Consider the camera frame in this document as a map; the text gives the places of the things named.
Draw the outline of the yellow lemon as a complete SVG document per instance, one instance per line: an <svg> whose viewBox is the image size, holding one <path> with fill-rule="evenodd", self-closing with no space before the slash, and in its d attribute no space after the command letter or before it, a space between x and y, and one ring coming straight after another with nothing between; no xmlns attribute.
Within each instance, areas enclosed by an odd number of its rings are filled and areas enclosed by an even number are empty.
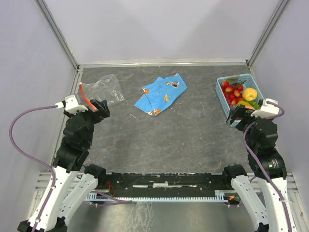
<svg viewBox="0 0 309 232"><path fill-rule="evenodd" d="M257 96L257 91L254 88L246 88L242 93L243 99L247 102L254 101Z"/></svg>

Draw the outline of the clear zip bag orange zipper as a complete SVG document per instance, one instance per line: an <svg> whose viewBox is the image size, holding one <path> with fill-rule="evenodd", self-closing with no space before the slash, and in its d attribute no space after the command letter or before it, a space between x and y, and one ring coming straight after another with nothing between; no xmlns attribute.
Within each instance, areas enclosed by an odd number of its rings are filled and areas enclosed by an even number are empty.
<svg viewBox="0 0 309 232"><path fill-rule="evenodd" d="M125 100L122 88L115 74L102 76L93 83L80 82L78 95L82 104L89 107L92 111L98 110L94 100L101 102L107 101L108 106L118 104Z"/></svg>

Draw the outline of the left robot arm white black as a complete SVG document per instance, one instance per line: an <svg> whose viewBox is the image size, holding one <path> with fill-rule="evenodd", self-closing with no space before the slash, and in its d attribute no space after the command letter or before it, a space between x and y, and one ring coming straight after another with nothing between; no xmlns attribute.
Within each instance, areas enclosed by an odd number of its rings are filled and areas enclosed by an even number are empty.
<svg viewBox="0 0 309 232"><path fill-rule="evenodd" d="M79 185L71 193L68 189L76 178L92 145L94 125L110 116L106 100L86 100L80 103L75 95L67 96L54 108L64 108L68 117L61 145L52 166L46 166L51 178L43 197L30 219L20 222L19 232L65 232L70 218L95 188L107 183L106 170L94 164L88 166Z"/></svg>

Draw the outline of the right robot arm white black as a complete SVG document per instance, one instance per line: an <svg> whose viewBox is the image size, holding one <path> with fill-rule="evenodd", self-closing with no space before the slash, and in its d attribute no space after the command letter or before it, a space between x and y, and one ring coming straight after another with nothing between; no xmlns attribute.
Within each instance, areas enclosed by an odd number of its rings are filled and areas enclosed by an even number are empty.
<svg viewBox="0 0 309 232"><path fill-rule="evenodd" d="M276 149L278 127L273 120L284 113L278 104L267 101L259 110L240 104L230 110L227 118L228 124L240 119L236 129L243 132L249 166L264 198L258 197L241 165L224 168L222 185L239 195L256 232L297 231L288 197L285 162Z"/></svg>

